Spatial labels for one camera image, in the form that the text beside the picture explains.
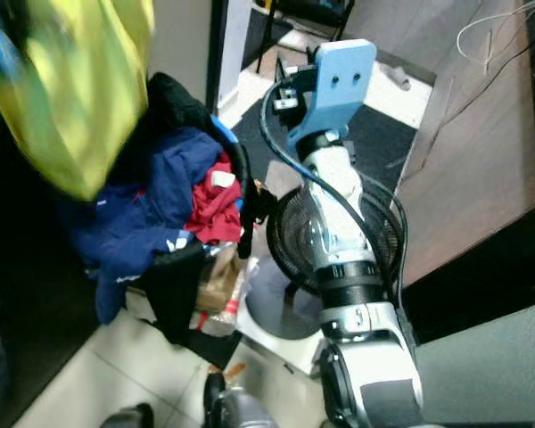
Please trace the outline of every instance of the red cloth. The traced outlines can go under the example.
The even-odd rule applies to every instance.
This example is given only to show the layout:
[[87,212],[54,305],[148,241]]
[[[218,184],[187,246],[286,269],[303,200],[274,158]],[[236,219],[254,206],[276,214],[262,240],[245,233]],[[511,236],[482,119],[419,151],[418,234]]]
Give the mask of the red cloth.
[[227,188],[213,186],[214,171],[232,172],[226,152],[220,154],[216,164],[206,173],[204,181],[193,187],[193,215],[185,224],[185,230],[194,232],[202,243],[239,243],[242,226],[235,202],[242,198],[242,188],[238,180]]

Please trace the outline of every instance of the white tile floor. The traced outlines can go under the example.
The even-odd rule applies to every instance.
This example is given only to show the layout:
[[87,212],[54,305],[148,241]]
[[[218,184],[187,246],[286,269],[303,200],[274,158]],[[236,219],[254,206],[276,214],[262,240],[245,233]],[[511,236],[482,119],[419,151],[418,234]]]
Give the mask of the white tile floor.
[[[301,33],[290,33],[286,44],[301,44]],[[233,127],[272,84],[277,46],[266,53],[261,76],[255,64],[240,77],[237,102],[221,119]],[[302,58],[290,51],[296,60]],[[411,79],[409,92],[399,90],[373,68],[366,104],[418,128],[432,89]],[[284,362],[241,343],[230,367],[244,364],[233,380],[258,398],[282,428],[318,427],[324,420],[319,384]],[[195,428],[202,423],[202,391],[209,364],[186,349],[171,346],[152,327],[123,312],[101,327],[37,398],[15,428],[96,428],[111,413],[139,402],[152,405],[156,427]]]

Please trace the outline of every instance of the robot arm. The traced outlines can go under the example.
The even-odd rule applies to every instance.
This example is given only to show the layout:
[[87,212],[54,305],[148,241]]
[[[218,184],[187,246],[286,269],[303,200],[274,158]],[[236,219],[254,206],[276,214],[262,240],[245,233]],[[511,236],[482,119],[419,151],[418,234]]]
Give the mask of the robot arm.
[[[291,73],[281,66],[261,115],[268,144],[305,177],[300,197],[311,212],[310,257],[328,342],[320,359],[325,410],[345,427],[422,422],[422,387],[395,310],[389,264],[363,218],[363,181],[342,143],[366,96],[375,53],[365,40],[332,42],[320,46],[314,65]],[[287,139],[300,163],[275,147],[267,127],[276,90],[276,110],[305,113]]]

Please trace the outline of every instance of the black chair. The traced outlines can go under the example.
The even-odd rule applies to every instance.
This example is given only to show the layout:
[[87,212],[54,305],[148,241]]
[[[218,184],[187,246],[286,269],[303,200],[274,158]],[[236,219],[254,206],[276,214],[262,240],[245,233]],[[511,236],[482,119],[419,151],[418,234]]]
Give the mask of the black chair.
[[261,67],[261,59],[266,52],[266,46],[271,38],[271,28],[274,23],[276,11],[284,15],[307,20],[327,27],[335,28],[330,37],[331,41],[340,40],[345,30],[350,12],[352,11],[355,0],[273,0],[269,17],[267,18],[264,37],[261,42],[258,67],[256,73]]

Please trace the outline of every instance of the yellow cloth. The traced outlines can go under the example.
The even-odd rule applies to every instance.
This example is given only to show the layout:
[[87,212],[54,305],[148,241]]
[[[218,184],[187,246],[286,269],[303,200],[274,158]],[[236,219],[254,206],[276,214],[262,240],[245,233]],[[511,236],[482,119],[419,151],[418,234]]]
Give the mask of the yellow cloth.
[[26,0],[24,71],[0,112],[31,164],[91,200],[147,104],[152,0]]

